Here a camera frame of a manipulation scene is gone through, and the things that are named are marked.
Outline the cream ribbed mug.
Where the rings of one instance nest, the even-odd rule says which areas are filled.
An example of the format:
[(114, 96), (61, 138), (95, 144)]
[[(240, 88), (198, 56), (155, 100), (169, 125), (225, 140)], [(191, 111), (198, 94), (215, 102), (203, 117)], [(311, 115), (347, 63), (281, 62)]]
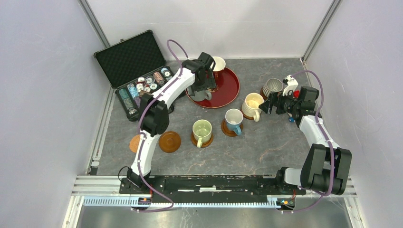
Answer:
[(242, 107), (248, 107), (255, 110), (254, 121), (258, 122), (260, 120), (260, 114), (262, 110), (259, 109), (259, 105), (264, 102), (263, 97), (258, 93), (250, 93), (244, 99)]

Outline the white bowl cup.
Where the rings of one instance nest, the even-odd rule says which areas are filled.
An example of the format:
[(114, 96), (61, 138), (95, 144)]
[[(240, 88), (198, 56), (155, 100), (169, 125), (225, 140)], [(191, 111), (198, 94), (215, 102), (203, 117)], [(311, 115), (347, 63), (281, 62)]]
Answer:
[(219, 73), (225, 69), (226, 62), (223, 58), (217, 57), (217, 56), (214, 56), (213, 59), (214, 59), (214, 62), (213, 62), (212, 71), (213, 71), (214, 79), (218, 80)]

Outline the wooden coaster one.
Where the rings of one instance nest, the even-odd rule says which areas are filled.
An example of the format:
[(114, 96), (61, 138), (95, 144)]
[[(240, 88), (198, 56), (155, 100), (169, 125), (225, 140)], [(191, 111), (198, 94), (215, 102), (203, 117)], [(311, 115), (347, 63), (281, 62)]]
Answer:
[(255, 110), (250, 109), (247, 106), (241, 108), (241, 112), (246, 119), (254, 120)]

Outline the grey striped cup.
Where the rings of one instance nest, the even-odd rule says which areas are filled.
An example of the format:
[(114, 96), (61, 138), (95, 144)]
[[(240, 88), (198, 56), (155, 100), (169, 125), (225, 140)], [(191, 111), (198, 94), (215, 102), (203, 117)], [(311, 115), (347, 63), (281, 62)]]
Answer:
[(271, 93), (277, 93), (283, 90), (283, 82), (279, 79), (271, 78), (262, 88), (264, 90), (269, 90)]

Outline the red round tray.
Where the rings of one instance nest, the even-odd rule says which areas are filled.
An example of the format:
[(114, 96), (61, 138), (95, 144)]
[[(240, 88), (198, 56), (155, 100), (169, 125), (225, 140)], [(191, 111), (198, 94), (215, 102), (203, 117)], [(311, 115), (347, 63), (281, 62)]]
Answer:
[(216, 109), (230, 104), (235, 100), (240, 91), (238, 77), (227, 67), (219, 73), (216, 85), (218, 89), (211, 93), (211, 100), (195, 101), (190, 98), (187, 91), (185, 92), (195, 104), (204, 108)]

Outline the blue handled white mug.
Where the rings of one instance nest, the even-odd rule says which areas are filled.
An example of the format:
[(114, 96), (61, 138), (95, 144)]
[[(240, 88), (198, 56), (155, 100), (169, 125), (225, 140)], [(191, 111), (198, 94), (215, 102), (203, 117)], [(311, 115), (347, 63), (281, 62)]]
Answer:
[(240, 125), (243, 121), (243, 114), (239, 109), (230, 109), (225, 114), (226, 126), (230, 132), (236, 136), (241, 135), (242, 130)]

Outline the wooden coaster two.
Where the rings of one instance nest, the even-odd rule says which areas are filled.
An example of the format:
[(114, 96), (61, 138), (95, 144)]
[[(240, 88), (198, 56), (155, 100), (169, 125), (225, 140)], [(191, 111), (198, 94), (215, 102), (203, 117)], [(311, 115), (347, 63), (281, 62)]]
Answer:
[(221, 122), (221, 130), (229, 137), (240, 136), (243, 130), (243, 123), (240, 122), (239, 124), (233, 124), (226, 121), (226, 119), (223, 119)]

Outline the green mug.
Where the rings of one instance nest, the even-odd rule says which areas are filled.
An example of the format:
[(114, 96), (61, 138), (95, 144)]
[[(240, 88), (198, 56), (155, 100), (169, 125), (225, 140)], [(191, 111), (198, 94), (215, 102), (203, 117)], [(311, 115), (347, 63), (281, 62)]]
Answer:
[(211, 138), (212, 125), (207, 120), (198, 120), (192, 126), (192, 133), (197, 140), (197, 146), (200, 146), (207, 142)]

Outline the wooden coaster five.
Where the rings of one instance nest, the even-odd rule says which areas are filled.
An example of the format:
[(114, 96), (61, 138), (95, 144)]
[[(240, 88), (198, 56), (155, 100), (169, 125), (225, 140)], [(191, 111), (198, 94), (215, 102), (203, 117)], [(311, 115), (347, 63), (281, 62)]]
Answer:
[[(200, 148), (205, 148), (205, 147), (208, 147), (209, 145), (211, 145), (211, 143), (213, 142), (213, 139), (214, 139), (214, 134), (211, 134), (211, 138), (210, 138), (207, 142), (204, 142), (204, 143), (200, 146)], [(197, 146), (197, 140), (195, 139), (193, 133), (191, 133), (191, 142), (192, 142), (192, 144), (193, 144), (194, 146), (198, 147), (198, 146)]]

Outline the wooden coaster three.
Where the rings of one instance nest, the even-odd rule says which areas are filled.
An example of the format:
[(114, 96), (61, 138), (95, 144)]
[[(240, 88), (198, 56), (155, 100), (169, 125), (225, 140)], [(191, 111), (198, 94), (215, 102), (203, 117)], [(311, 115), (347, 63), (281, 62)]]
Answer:
[(173, 153), (180, 148), (181, 143), (181, 137), (177, 132), (168, 131), (161, 135), (158, 145), (163, 152)]

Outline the woven cork coaster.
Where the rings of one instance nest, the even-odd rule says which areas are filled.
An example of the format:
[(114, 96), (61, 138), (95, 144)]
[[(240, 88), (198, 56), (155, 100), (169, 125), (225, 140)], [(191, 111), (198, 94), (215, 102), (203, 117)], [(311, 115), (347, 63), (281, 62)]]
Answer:
[(139, 134), (135, 135), (129, 143), (129, 149), (130, 151), (132, 151), (133, 153), (137, 153), (139, 144), (140, 144), (140, 140), (141, 140), (141, 136)]

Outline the wooden coaster four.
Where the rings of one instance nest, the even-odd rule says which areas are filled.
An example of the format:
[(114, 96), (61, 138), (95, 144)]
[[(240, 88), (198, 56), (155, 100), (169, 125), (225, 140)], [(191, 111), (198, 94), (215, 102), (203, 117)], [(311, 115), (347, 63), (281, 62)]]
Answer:
[(267, 100), (270, 96), (269, 90), (264, 90), (263, 88), (260, 90), (260, 95), (263, 97), (264, 100)]

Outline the grey mug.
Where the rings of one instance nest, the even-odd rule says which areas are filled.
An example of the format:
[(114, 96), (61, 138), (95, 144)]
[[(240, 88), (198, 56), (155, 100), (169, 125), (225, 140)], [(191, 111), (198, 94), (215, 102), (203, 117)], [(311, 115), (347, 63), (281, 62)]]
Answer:
[(190, 98), (195, 102), (201, 102), (203, 100), (211, 100), (212, 94), (208, 90), (195, 91), (194, 94), (190, 95)]

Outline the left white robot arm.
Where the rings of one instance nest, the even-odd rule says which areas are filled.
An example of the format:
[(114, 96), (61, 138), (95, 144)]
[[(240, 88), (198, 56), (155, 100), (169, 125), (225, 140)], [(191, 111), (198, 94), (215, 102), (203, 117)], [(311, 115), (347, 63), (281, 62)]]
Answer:
[(148, 175), (156, 144), (169, 125), (168, 109), (187, 88), (191, 92), (205, 91), (216, 87), (213, 76), (215, 60), (205, 52), (197, 59), (182, 62), (178, 72), (162, 88), (141, 97), (139, 145), (135, 160), (127, 172), (128, 182), (137, 193), (149, 189)]

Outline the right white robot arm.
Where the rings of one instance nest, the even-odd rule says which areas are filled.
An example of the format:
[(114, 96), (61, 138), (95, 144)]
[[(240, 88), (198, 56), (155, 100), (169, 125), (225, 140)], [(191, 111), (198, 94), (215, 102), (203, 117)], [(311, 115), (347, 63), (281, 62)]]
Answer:
[(320, 192), (322, 195), (342, 195), (347, 185), (352, 154), (340, 148), (323, 125), (319, 113), (315, 111), (320, 92), (309, 86), (302, 86), (299, 96), (290, 92), (269, 94), (268, 99), (260, 105), (265, 113), (276, 108), (276, 114), (290, 114), (297, 127), (305, 135), (310, 150), (301, 169), (282, 167), (275, 179), (277, 192), (286, 194), (294, 186)]

